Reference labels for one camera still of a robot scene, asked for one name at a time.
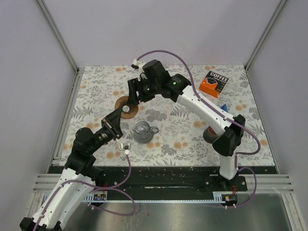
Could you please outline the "glass coffee server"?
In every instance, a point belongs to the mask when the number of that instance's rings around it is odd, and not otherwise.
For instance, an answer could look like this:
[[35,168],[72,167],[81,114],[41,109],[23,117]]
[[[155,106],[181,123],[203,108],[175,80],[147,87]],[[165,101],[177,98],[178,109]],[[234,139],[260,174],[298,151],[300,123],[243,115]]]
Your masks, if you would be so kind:
[[147,144],[159,132],[159,128],[155,126],[151,127],[147,122],[141,121],[132,128],[132,131],[134,141],[140,144]]

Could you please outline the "orange coffee filter box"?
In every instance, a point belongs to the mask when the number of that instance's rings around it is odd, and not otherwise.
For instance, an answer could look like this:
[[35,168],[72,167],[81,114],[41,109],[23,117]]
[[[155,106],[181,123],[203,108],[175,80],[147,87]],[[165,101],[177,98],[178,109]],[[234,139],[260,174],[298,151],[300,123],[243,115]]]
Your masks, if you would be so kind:
[[228,77],[209,71],[201,82],[199,90],[218,99],[228,81]]

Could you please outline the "blue glass dripper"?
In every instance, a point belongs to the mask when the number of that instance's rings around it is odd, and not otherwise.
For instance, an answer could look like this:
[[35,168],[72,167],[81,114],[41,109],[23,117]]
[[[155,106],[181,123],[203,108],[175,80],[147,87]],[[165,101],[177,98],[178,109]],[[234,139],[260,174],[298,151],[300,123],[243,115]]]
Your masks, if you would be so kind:
[[226,104],[222,105],[220,108],[221,108],[223,111],[225,111],[225,112],[228,112],[228,111],[229,111]]

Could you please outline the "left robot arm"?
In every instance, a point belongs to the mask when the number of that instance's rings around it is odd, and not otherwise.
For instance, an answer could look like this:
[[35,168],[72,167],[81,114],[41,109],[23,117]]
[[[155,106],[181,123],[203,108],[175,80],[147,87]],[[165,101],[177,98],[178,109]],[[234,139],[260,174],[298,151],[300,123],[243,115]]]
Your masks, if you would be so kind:
[[101,128],[79,129],[75,134],[71,154],[48,199],[30,218],[23,218],[23,231],[62,231],[84,197],[104,185],[103,170],[94,166],[94,153],[108,142],[119,139],[121,108],[105,116]]

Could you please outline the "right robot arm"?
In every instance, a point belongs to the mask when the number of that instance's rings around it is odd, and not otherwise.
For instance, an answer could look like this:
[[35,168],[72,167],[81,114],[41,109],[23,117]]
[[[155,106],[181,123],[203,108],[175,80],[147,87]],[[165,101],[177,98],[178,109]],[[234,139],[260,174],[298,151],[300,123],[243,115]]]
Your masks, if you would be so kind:
[[198,94],[190,80],[181,74],[171,76],[158,60],[148,63],[133,61],[132,68],[138,70],[137,78],[128,81],[128,104],[139,105],[161,95],[178,103],[198,115],[209,125],[206,142],[212,144],[220,155],[219,185],[228,191],[236,185],[238,171],[235,150],[243,137],[245,119],[233,117]]

